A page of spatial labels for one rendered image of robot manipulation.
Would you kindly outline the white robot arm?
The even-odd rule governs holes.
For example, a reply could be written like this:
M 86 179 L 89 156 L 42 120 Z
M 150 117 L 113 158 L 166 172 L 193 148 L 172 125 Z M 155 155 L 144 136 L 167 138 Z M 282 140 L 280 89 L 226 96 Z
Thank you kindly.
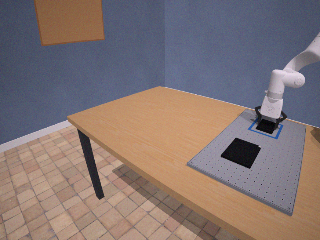
M 305 77 L 298 71 L 308 64 L 320 61 L 320 32 L 307 49 L 294 57 L 283 70 L 273 70 L 266 95 L 273 99 L 282 99 L 285 86 L 300 88 Z

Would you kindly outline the black rectangular pad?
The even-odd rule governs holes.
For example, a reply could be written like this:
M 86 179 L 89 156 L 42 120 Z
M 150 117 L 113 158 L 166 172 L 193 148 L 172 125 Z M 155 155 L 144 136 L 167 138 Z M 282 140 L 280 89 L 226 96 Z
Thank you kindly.
M 235 138 L 221 157 L 250 169 L 260 149 L 259 145 Z

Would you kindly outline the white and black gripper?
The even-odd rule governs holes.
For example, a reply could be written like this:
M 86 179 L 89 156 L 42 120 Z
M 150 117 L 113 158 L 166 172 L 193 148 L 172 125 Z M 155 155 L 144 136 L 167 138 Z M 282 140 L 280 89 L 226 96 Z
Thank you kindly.
M 271 117 L 277 120 L 274 129 L 278 128 L 280 122 L 287 118 L 287 115 L 282 111 L 283 99 L 273 99 L 268 97 L 267 95 L 264 97 L 262 105 L 255 107 L 256 114 L 258 115 L 258 124 L 261 121 L 262 115 Z M 258 111 L 260 109 L 260 112 Z M 283 118 L 279 118 L 280 115 Z

